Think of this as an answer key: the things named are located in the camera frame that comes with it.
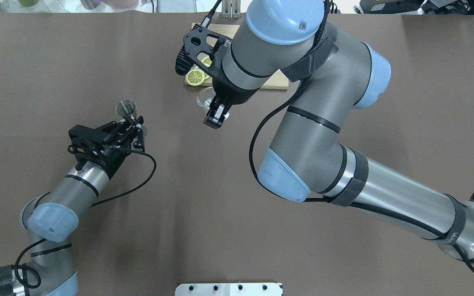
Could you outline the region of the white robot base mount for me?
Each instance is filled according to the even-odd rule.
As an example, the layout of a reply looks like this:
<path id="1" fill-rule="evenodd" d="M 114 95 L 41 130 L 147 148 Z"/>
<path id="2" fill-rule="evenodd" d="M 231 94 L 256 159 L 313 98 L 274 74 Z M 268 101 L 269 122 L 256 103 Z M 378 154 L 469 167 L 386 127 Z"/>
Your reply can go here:
<path id="1" fill-rule="evenodd" d="M 177 286 L 175 296 L 283 296 L 282 283 L 183 283 Z"/>

